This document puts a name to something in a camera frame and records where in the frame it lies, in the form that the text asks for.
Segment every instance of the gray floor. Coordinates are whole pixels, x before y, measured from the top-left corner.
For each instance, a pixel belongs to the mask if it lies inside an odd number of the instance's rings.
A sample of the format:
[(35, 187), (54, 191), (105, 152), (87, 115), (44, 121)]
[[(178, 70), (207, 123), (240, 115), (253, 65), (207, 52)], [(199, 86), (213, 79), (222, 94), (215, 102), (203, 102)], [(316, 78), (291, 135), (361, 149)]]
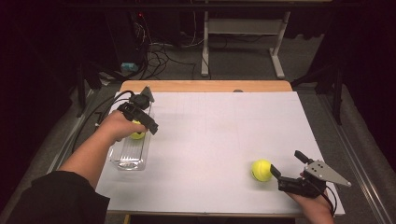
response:
[[(309, 68), (321, 38), (303, 40), (301, 37), (285, 39), (279, 52), (280, 61), (287, 81), (303, 76)], [(227, 46), (223, 37), (211, 37), (212, 47), (209, 55), (212, 79), (276, 79), (274, 68), (268, 54), (268, 48), (274, 44), (273, 37), (265, 37), (255, 42), (243, 42), (228, 39)], [(182, 63), (196, 63), (194, 79), (201, 77), (201, 47), (181, 48), (166, 47), (168, 56)], [(149, 53), (154, 57), (155, 51)], [(193, 66), (168, 61), (166, 68), (152, 79), (191, 79)], [(347, 88), (343, 89), (342, 126), (334, 124), (330, 115), (330, 95), (316, 95), (313, 84), (303, 84), (295, 91), (299, 93), (305, 114), (318, 141), (318, 146), (325, 161), (341, 175), (353, 183), (352, 188), (339, 188), (341, 202), (346, 215), (336, 217), (335, 222), (342, 223), (392, 223), (396, 220), (396, 175), (367, 131)], [(92, 104), (98, 105), (108, 96), (114, 95), (120, 83), (104, 86), (95, 92)], [(6, 209), (0, 216), (0, 223), (5, 223), (9, 212), (18, 200), (21, 192), (28, 188), (30, 182), (44, 175), (51, 167), (54, 158), (64, 146), (65, 139), (78, 122), (76, 114), (78, 104), (76, 93), (71, 95), (75, 103), (52, 129), (43, 146), (32, 161), (31, 167), (16, 189)], [(93, 130), (94, 119), (87, 123), (81, 133), (79, 142), (83, 141)], [(122, 223), (123, 215), (108, 215), (106, 223)], [(305, 223), (299, 218), (297, 223)]]

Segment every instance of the sleeve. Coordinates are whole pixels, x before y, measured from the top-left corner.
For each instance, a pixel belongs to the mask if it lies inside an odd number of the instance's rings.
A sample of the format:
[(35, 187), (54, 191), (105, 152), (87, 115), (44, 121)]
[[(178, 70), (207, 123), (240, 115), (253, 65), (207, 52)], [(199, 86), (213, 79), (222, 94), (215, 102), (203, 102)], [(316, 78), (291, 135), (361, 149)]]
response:
[(96, 193), (84, 177), (55, 171), (32, 182), (7, 224), (105, 223), (109, 200)]

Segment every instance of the tennis ball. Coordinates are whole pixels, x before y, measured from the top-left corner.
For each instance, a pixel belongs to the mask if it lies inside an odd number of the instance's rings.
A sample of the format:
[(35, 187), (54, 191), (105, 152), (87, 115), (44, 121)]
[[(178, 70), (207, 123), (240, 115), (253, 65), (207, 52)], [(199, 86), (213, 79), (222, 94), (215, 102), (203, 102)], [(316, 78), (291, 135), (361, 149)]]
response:
[(257, 160), (251, 165), (251, 173), (253, 177), (259, 181), (268, 181), (272, 177), (270, 168), (271, 162), (267, 160)]
[[(132, 120), (132, 122), (133, 122), (133, 123), (140, 124), (140, 122), (137, 121), (137, 120)], [(146, 133), (132, 133), (132, 134), (131, 134), (131, 138), (134, 139), (134, 140), (138, 140), (138, 139), (143, 138), (143, 137), (145, 136), (145, 134), (146, 134)]]

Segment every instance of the dark background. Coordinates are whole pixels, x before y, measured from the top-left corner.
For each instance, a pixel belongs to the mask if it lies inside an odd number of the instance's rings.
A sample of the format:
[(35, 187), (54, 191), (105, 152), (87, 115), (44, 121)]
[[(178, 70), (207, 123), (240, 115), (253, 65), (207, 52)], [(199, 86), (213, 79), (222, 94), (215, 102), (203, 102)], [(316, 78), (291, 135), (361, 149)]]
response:
[[(128, 52), (135, 50), (135, 40), (130, 25), (134, 13), (123, 13), (124, 20), (109, 26), (111, 13), (68, 11), (53, 1), (0, 4), (2, 96), (6, 102), (1, 114), (2, 209), (51, 127), (71, 105), (68, 96), (77, 85), (81, 62), (88, 59), (119, 70), (124, 60), (135, 60), (128, 58), (133, 55)], [(363, 10), (353, 12), (292, 13), (285, 37), (303, 34), (310, 38), (327, 31), (310, 70), (342, 56), (344, 81), (356, 107), (395, 170), (395, 4), (390, 0), (366, 4)], [(180, 31), (193, 33), (193, 24), (186, 19), (191, 17), (190, 13), (142, 13), (153, 35), (176, 46), (181, 40)], [(202, 12), (196, 16), (197, 21), (203, 21)], [(202, 22), (197, 23), (197, 30), (198, 33), (203, 30)], [(95, 77), (95, 71), (84, 74)]]

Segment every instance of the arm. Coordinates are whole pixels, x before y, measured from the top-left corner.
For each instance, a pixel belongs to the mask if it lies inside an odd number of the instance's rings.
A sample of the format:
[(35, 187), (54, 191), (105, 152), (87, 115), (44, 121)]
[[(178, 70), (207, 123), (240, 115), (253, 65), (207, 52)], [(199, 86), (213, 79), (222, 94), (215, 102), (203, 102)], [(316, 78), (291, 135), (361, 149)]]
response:
[(301, 195), (287, 193), (302, 208), (305, 217), (312, 224), (333, 224), (330, 206), (322, 196), (316, 199), (305, 198)]
[(127, 120), (120, 111), (113, 111), (91, 135), (59, 168), (74, 172), (86, 178), (95, 189), (105, 165), (108, 149), (131, 133), (146, 132), (141, 124)]

